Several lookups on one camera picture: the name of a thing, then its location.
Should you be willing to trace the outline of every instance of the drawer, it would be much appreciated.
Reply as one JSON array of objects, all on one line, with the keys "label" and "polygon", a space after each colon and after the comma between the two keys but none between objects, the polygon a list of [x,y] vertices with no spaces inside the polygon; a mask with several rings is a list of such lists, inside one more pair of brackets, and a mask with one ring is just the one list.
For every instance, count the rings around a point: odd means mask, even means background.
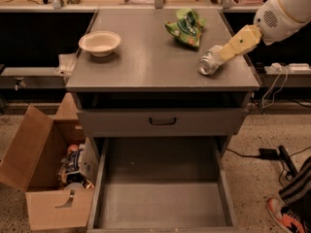
[{"label": "drawer", "polygon": [[236,232],[208,137],[105,139],[87,233]]},{"label": "drawer", "polygon": [[242,108],[79,110],[78,118],[89,137],[215,136],[236,134],[246,113]]}]

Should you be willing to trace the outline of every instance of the concrete floor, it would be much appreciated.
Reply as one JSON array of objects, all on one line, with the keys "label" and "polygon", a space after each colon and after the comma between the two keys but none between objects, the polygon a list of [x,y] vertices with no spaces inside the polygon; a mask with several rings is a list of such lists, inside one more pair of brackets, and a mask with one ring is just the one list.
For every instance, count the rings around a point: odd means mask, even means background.
[{"label": "concrete floor", "polygon": [[[21,121],[22,116],[0,116],[0,159]],[[275,149],[283,145],[289,153],[294,153],[311,146],[310,132],[310,109],[303,110],[302,113],[290,110],[284,114],[260,115],[254,108],[228,147],[241,154],[258,155],[259,148]],[[310,154],[311,150],[308,150],[294,157],[297,169]],[[243,158],[227,151],[223,164],[240,231],[282,232],[270,218],[265,204],[269,197],[278,197],[278,190],[282,187],[279,183],[281,163]],[[0,232],[30,232],[24,194],[0,184],[0,198]]]}]

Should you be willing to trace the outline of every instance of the snack bag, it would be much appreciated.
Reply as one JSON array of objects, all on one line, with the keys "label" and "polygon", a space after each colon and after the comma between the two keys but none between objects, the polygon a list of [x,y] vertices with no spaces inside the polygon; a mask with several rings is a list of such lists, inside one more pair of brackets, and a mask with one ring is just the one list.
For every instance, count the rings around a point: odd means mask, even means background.
[{"label": "snack bag", "polygon": [[181,9],[177,11],[177,22],[166,22],[167,32],[182,43],[198,48],[200,45],[201,29],[206,20],[200,17],[193,9]]}]

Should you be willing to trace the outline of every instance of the black pants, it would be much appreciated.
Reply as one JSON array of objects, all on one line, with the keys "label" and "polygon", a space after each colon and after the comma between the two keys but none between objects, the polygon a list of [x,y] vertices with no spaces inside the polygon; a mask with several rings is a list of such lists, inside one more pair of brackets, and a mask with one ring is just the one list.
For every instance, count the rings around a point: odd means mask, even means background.
[{"label": "black pants", "polygon": [[303,163],[297,176],[279,194],[300,218],[311,224],[311,157]]}]

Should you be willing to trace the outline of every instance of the shoe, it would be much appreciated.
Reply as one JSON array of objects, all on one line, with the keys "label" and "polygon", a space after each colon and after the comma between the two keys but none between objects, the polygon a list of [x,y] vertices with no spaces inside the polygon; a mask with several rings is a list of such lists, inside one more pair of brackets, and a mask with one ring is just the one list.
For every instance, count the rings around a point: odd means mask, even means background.
[{"label": "shoe", "polygon": [[274,221],[288,233],[311,233],[307,223],[299,218],[282,201],[270,198],[267,201],[267,208]]}]

